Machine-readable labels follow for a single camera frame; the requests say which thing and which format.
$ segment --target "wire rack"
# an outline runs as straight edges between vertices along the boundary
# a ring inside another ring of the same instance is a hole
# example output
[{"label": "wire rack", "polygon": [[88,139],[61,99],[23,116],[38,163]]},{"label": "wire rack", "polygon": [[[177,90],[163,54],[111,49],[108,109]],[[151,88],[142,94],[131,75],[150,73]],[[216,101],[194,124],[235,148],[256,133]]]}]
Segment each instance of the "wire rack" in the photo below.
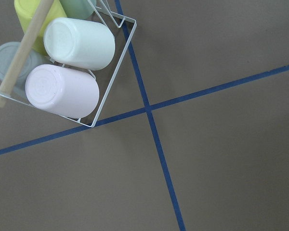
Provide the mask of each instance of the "wire rack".
[{"label": "wire rack", "polygon": [[[107,99],[107,96],[108,96],[108,94],[109,94],[109,92],[110,92],[110,89],[111,89],[111,87],[112,87],[112,84],[113,84],[113,82],[114,82],[114,80],[115,80],[115,78],[116,78],[116,76],[117,76],[117,73],[118,73],[118,70],[119,70],[119,68],[120,68],[120,66],[121,66],[121,64],[122,64],[124,55],[126,54],[126,51],[127,51],[127,49],[128,49],[128,46],[129,46],[129,44],[130,44],[130,42],[131,42],[131,39],[132,39],[132,37],[133,37],[133,35],[134,35],[134,32],[135,32],[135,30],[136,30],[136,27],[137,27],[137,23],[136,23],[136,20],[135,20],[135,19],[129,18],[129,17],[127,17],[127,16],[121,15],[121,14],[116,13],[116,12],[112,12],[111,9],[110,9],[110,7],[109,7],[109,4],[108,4],[107,0],[97,0],[97,2],[99,2],[100,7],[94,6],[94,5],[92,4],[92,2],[91,2],[90,0],[88,0],[88,3],[89,3],[89,4],[91,5],[91,7],[93,8],[95,14],[98,16],[98,18],[101,20],[101,22],[102,22],[106,27],[109,28],[109,26],[107,25],[107,23],[105,22],[105,20],[104,20],[103,17],[101,16],[101,13],[109,16],[109,18],[111,19],[111,20],[110,20],[111,23],[113,23],[116,28],[122,29],[122,26],[123,26],[123,23],[124,23],[124,22],[130,22],[130,23],[133,24],[133,26],[132,26],[132,28],[131,28],[129,37],[128,37],[127,40],[126,40],[126,43],[125,43],[124,48],[123,48],[123,51],[122,51],[121,54],[120,54],[119,60],[118,60],[118,62],[116,63],[115,70],[114,70],[114,72],[113,72],[113,74],[112,74],[112,77],[110,78],[110,81],[109,81],[108,86],[107,86],[107,88],[106,88],[106,90],[105,90],[105,93],[104,93],[104,95],[101,97],[102,99],[100,99],[100,103],[99,103],[99,106],[98,106],[98,108],[97,108],[97,110],[96,110],[96,113],[95,113],[94,115],[92,115],[92,116],[93,116],[93,121],[92,121],[91,123],[87,124],[87,123],[82,123],[82,122],[81,122],[83,118],[76,118],[76,119],[75,119],[75,118],[69,118],[69,117],[61,116],[61,117],[64,117],[64,118],[66,118],[66,119],[69,119],[69,120],[71,120],[71,121],[74,121],[74,122],[76,122],[76,123],[79,123],[79,124],[82,124],[82,125],[84,125],[84,126],[91,127],[91,128],[93,128],[93,127],[95,126],[95,124],[96,124],[96,122],[97,122],[97,120],[98,120],[98,117],[99,117],[99,115],[100,115],[100,113],[101,113],[101,111],[102,111],[102,108],[103,108],[103,106],[104,106],[104,103],[105,103],[105,101],[106,101],[106,99]],[[117,18],[117,19],[120,19],[120,24],[118,24],[118,23],[116,22],[116,18]],[[93,77],[94,79],[96,79],[95,74],[94,74],[91,70],[88,70],[88,72],[92,75],[92,77]],[[14,102],[17,102],[17,103],[21,103],[21,104],[24,104],[24,105],[27,105],[27,106],[30,106],[30,107],[34,107],[33,105],[31,105],[31,104],[29,104],[29,103],[27,103],[27,102],[24,102],[24,101],[15,99],[15,98],[11,97],[10,95],[6,95],[6,94],[3,94],[3,93],[1,93],[1,92],[0,92],[0,96],[2,96],[2,97],[4,97],[4,98],[7,98],[7,99],[9,99],[9,100],[12,100],[12,101],[14,101]]]}]

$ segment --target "cup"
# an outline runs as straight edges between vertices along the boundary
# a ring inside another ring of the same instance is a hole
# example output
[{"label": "cup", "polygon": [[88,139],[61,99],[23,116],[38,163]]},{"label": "cup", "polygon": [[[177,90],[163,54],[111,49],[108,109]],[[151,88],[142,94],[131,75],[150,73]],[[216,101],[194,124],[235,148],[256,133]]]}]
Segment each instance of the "cup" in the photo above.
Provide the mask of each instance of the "cup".
[{"label": "cup", "polygon": [[88,73],[44,64],[29,74],[26,95],[36,108],[70,118],[83,118],[97,106],[99,88]]},{"label": "cup", "polygon": [[[96,6],[96,0],[90,0]],[[93,13],[93,7],[87,0],[60,0],[69,18],[87,19]]]},{"label": "cup", "polygon": [[44,34],[45,49],[59,63],[90,70],[106,67],[115,53],[115,38],[105,25],[74,18],[56,18]]},{"label": "cup", "polygon": [[[13,57],[20,45],[20,42],[8,42],[0,46],[0,80],[3,81],[5,74],[12,62]],[[25,83],[29,73],[37,66],[42,64],[50,64],[51,62],[47,60],[40,53],[31,50],[26,63],[18,76],[17,82],[14,87],[14,92],[20,95],[22,98],[26,99],[25,94]]]},{"label": "cup", "polygon": [[[24,32],[26,32],[39,3],[40,3],[40,0],[14,0],[14,7],[15,7],[18,19],[20,21],[21,27]],[[66,13],[64,12],[60,1],[54,0],[49,10],[49,13],[45,19],[45,22],[39,32],[39,35],[35,43],[32,46],[34,50],[36,50],[37,52],[43,55],[47,55],[45,48],[44,48],[44,43],[43,43],[44,31],[48,23],[51,20],[58,18],[58,17],[66,17]]]}]

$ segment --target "floor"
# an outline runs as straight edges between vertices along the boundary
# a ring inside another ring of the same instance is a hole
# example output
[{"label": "floor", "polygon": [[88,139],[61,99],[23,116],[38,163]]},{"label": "floor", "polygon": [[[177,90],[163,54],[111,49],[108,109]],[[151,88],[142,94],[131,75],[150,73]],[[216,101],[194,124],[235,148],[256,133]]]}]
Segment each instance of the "floor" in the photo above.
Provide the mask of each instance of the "floor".
[{"label": "floor", "polygon": [[289,231],[289,0],[109,4],[138,26],[95,128],[0,109],[0,231]]}]

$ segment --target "wooden stick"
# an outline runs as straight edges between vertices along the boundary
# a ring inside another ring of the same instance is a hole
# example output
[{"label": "wooden stick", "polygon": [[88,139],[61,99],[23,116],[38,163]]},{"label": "wooden stick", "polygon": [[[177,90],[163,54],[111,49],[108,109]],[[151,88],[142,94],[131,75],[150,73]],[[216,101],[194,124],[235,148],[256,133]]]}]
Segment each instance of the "wooden stick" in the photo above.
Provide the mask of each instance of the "wooden stick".
[{"label": "wooden stick", "polygon": [[[29,56],[36,38],[38,37],[39,31],[42,28],[53,1],[54,0],[41,0],[0,85],[0,93],[7,95],[12,93],[17,78],[27,60],[27,57]],[[5,103],[6,98],[0,96],[0,107],[4,107]]]}]

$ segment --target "blue tape line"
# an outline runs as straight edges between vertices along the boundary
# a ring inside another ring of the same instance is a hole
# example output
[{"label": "blue tape line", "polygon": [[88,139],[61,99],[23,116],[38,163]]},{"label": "blue tape line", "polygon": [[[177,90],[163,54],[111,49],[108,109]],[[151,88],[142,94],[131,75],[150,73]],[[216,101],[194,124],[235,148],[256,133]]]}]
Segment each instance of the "blue tape line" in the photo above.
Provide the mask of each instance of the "blue tape line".
[{"label": "blue tape line", "polygon": [[[142,113],[145,113],[145,109],[144,108],[139,108],[137,110],[133,110],[133,111],[126,112],[126,113],[123,113],[123,114],[120,114],[120,115],[112,116],[110,118],[99,120],[99,121],[96,122],[95,126],[97,127],[97,126],[100,126],[100,125],[109,124],[109,123],[112,123],[112,122],[115,122],[115,121],[118,121],[118,120],[122,120],[122,119],[125,119],[125,118],[128,118],[128,117],[136,116],[136,115],[139,115],[139,114],[142,114]],[[90,127],[79,126],[79,127],[76,127],[76,128],[71,128],[71,129],[68,129],[68,130],[65,130],[65,131],[57,132],[57,133],[52,134],[52,135],[48,135],[48,136],[44,136],[44,137],[41,137],[41,138],[37,138],[35,140],[31,140],[31,141],[27,141],[27,142],[24,142],[24,143],[16,144],[16,145],[13,145],[11,147],[0,149],[0,155],[1,154],[6,154],[6,153],[9,153],[9,152],[13,152],[13,151],[16,151],[16,150],[19,150],[19,149],[23,149],[23,148],[26,148],[26,147],[30,147],[30,146],[33,146],[33,145],[36,145],[36,144],[40,144],[40,143],[44,143],[44,142],[47,142],[47,141],[51,141],[51,140],[54,140],[54,139],[57,139],[57,138],[60,138],[60,137],[68,136],[68,135],[71,135],[71,134],[74,134],[74,133],[77,133],[77,132],[80,132],[80,131],[85,131],[85,130],[88,130],[88,129],[90,129]]]},{"label": "blue tape line", "polygon": [[188,95],[180,96],[180,97],[177,97],[177,98],[174,98],[174,99],[171,99],[171,100],[166,100],[166,101],[163,101],[163,102],[160,102],[160,103],[156,103],[156,104],[151,106],[151,109],[152,110],[156,110],[156,109],[159,109],[159,108],[162,108],[162,107],[167,107],[167,106],[170,106],[170,105],[173,105],[173,104],[176,104],[176,103],[181,103],[183,101],[187,101],[187,100],[194,99],[194,98],[197,98],[197,97],[200,97],[200,96],[211,94],[211,93],[214,93],[214,92],[217,92],[217,91],[220,91],[220,90],[224,90],[224,89],[235,87],[235,86],[238,86],[238,85],[241,85],[241,84],[244,84],[244,83],[252,82],[252,81],[255,81],[255,80],[258,80],[258,79],[261,79],[261,78],[273,76],[273,75],[276,75],[276,74],[279,74],[279,73],[282,73],[282,72],[285,72],[285,71],[289,71],[289,65],[283,66],[283,67],[279,67],[279,68],[273,69],[271,71],[266,71],[266,72],[263,72],[263,73],[260,73],[260,74],[252,75],[252,76],[249,76],[249,77],[241,78],[241,79],[238,79],[238,80],[235,80],[235,81],[232,81],[232,82],[224,83],[224,84],[221,84],[221,85],[218,85],[218,86],[215,86],[215,87],[212,87],[212,88],[208,88],[208,89],[205,89],[205,90],[200,90],[200,91],[197,91],[197,92],[194,92],[194,93],[191,93],[191,94],[188,94]]},{"label": "blue tape line", "polygon": [[[116,7],[117,7],[118,13],[123,15],[123,10],[122,10],[120,1],[119,0],[115,0],[115,3],[116,3]],[[129,32],[128,32],[128,29],[127,29],[125,23],[123,24],[122,29],[123,29],[123,33],[124,33],[125,39],[127,40],[128,37],[129,37]],[[144,101],[145,111],[147,113],[147,117],[148,117],[148,120],[149,120],[150,128],[151,128],[151,131],[152,131],[152,135],[153,135],[153,138],[154,138],[155,146],[156,146],[156,149],[157,149],[157,152],[158,152],[158,157],[159,157],[159,160],[160,160],[160,163],[161,163],[161,166],[162,166],[162,170],[163,170],[163,173],[164,173],[164,177],[165,177],[165,180],[166,180],[166,184],[167,184],[168,192],[169,192],[169,195],[170,195],[170,198],[171,198],[172,206],[173,206],[176,218],[177,218],[179,229],[180,229],[180,231],[185,231],[185,225],[184,225],[183,217],[182,217],[182,214],[181,214],[181,211],[180,211],[180,207],[179,207],[179,203],[178,203],[178,200],[177,200],[177,196],[176,196],[175,191],[174,191],[174,187],[173,187],[172,180],[171,180],[171,177],[170,177],[170,173],[169,173],[169,170],[168,170],[168,166],[167,166],[167,162],[166,162],[166,159],[165,159],[164,151],[163,151],[160,139],[159,139],[158,130],[157,130],[157,127],[156,127],[156,124],[155,124],[155,121],[154,121],[154,117],[153,117],[153,114],[152,114],[152,110],[151,110],[151,106],[150,106],[150,103],[149,103],[149,100],[148,100],[148,96],[147,96],[147,93],[145,91],[145,85],[144,85],[144,82],[143,82],[143,79],[142,79],[142,76],[141,76],[141,73],[140,73],[139,65],[138,65],[138,62],[137,62],[137,59],[136,59],[136,55],[135,55],[132,43],[129,45],[129,53],[130,53],[131,62],[133,64],[133,68],[134,68],[134,71],[135,71],[135,74],[136,74],[136,78],[137,78],[137,82],[138,82],[139,89],[140,89],[140,92],[141,92],[141,96],[142,96],[143,101]]]}]

